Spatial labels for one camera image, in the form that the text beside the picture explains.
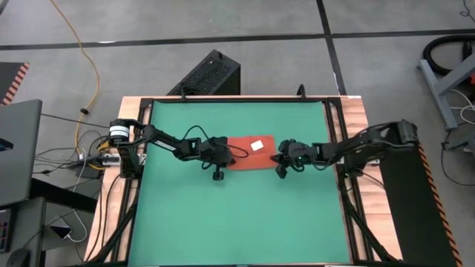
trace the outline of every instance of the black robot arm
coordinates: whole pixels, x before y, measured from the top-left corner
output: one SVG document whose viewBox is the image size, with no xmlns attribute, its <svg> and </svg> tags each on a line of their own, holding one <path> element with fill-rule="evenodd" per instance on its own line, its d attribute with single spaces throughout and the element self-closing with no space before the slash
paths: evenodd
<svg viewBox="0 0 475 267">
<path fill-rule="evenodd" d="M 132 126 L 138 130 L 139 138 L 130 142 Z M 166 149 L 182 161 L 200 160 L 207 162 L 209 166 L 215 165 L 213 180 L 222 180 L 224 173 L 220 169 L 235 163 L 224 136 L 211 137 L 205 142 L 201 142 L 200 138 L 177 139 L 153 125 L 144 125 L 135 119 L 115 119 L 109 129 L 109 145 L 119 151 L 122 177 L 141 177 L 143 167 L 137 156 L 137 147 L 143 143 L 152 143 Z"/>
<path fill-rule="evenodd" d="M 307 145 L 289 139 L 279 145 L 280 153 L 274 155 L 272 160 L 279 164 L 276 171 L 281 179 L 285 178 L 288 167 L 297 172 L 303 171 L 305 165 L 323 170 L 343 158 L 345 171 L 359 176 L 368 162 L 382 159 L 390 151 L 410 150 L 416 146 L 416 130 L 414 124 L 403 120 L 369 127 L 337 143 Z"/>
</svg>

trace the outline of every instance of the orange striped edge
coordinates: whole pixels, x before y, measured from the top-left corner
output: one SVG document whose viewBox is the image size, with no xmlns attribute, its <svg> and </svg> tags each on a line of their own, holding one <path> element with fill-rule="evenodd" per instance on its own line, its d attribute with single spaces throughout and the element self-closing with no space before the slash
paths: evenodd
<svg viewBox="0 0 475 267">
<path fill-rule="evenodd" d="M 424 166 L 425 173 L 427 174 L 427 178 L 429 180 L 430 189 L 432 190 L 432 193 L 433 193 L 433 198 L 436 201 L 437 208 L 439 209 L 439 215 L 440 215 L 440 219 L 442 220 L 442 224 L 444 225 L 445 233 L 447 234 L 449 244 L 452 247 L 452 254 L 455 257 L 457 267 L 463 267 L 459 250 L 457 248 L 455 240 L 453 239 L 451 227 L 448 224 L 447 217 L 445 216 L 445 212 L 444 212 L 444 207 L 442 206 L 442 202 L 440 201 L 440 198 L 439 198 L 439 192 L 437 191 L 436 183 L 433 181 L 432 173 L 430 172 L 428 158 L 425 156 L 424 149 L 422 148 L 421 145 L 419 145 L 419 153 L 421 154 L 422 164 Z"/>
<path fill-rule="evenodd" d="M 0 105 L 9 105 L 13 101 L 13 97 L 15 97 L 16 92 L 20 88 L 20 84 L 23 82 L 24 76 L 27 74 L 28 68 L 30 67 L 30 63 L 24 63 L 18 73 L 15 76 L 15 79 L 12 82 L 10 88 L 8 88 L 7 94 L 0 102 Z"/>
</svg>

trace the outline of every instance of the gray metal frame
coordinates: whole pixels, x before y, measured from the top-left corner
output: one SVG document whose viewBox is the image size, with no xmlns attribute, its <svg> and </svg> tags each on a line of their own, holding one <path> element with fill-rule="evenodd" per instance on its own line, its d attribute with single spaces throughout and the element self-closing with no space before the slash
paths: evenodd
<svg viewBox="0 0 475 267">
<path fill-rule="evenodd" d="M 439 106 L 446 130 L 456 129 L 458 124 L 456 117 L 453 115 L 451 106 L 448 103 L 447 93 L 467 79 L 475 71 L 475 54 L 469 56 L 442 79 L 437 79 L 427 60 L 421 60 L 420 68 L 430 86 L 430 91 Z"/>
</svg>

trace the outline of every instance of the metal stand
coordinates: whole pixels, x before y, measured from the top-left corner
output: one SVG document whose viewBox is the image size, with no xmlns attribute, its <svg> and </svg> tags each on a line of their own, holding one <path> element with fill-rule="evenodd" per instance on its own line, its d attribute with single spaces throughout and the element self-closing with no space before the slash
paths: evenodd
<svg viewBox="0 0 475 267">
<path fill-rule="evenodd" d="M 460 65 L 453 69 L 447 76 L 438 80 L 430 68 L 427 60 L 420 62 L 421 70 L 430 86 L 430 91 L 439 106 L 444 118 L 446 130 L 457 129 L 457 121 L 447 100 L 447 93 L 467 79 L 475 71 L 475 54 L 469 56 Z"/>
<path fill-rule="evenodd" d="M 95 212 L 97 201 L 94 198 L 74 193 L 64 188 L 51 185 L 50 183 L 31 178 L 30 199 L 44 197 L 46 201 L 67 207 Z"/>
</svg>

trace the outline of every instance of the white cable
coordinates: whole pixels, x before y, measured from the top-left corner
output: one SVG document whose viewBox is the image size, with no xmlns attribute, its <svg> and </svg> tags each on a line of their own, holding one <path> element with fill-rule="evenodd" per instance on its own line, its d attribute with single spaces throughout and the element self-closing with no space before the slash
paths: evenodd
<svg viewBox="0 0 475 267">
<path fill-rule="evenodd" d="M 84 159 L 84 164 L 82 165 L 82 170 L 81 172 L 79 173 L 79 176 L 77 177 L 77 182 L 73 188 L 73 192 L 76 193 L 76 188 L 77 188 L 77 185 L 79 184 L 79 181 L 81 181 L 81 177 L 82 177 L 82 174 L 84 173 L 84 170 L 86 169 L 86 163 L 87 163 L 87 155 L 86 155 L 86 150 L 84 148 L 81 148 L 82 150 L 82 158 Z M 81 239 L 81 240 L 75 240 L 74 238 L 71 237 L 71 235 L 67 235 L 66 237 L 69 238 L 71 241 L 75 242 L 75 243 L 80 243 L 84 240 L 86 240 L 86 238 L 88 238 L 88 229 L 86 228 L 86 225 L 84 225 L 84 223 L 82 222 L 81 218 L 79 217 L 79 215 L 77 214 L 76 210 L 74 209 L 74 214 L 76 215 L 78 221 L 81 223 L 82 227 L 84 228 L 84 232 L 85 232 L 85 235 L 84 237 Z"/>
<path fill-rule="evenodd" d="M 458 93 L 460 96 L 462 96 L 468 103 L 468 106 L 465 106 L 463 108 L 460 108 L 460 107 L 453 107 L 452 109 L 460 109 L 460 118 L 462 118 L 462 120 L 464 122 L 467 122 L 467 123 L 470 123 L 471 125 L 475 125 L 475 122 L 472 122 L 468 119 L 466 119 L 464 116 L 463 116 L 463 112 L 468 109 L 468 108 L 471 108 L 472 111 L 475 111 L 475 106 L 472 104 L 472 102 L 470 101 L 470 99 L 465 95 L 463 94 L 462 92 L 460 92 L 459 90 L 455 90 L 455 89 L 452 89 L 451 90 L 452 92 L 454 93 Z"/>
</svg>

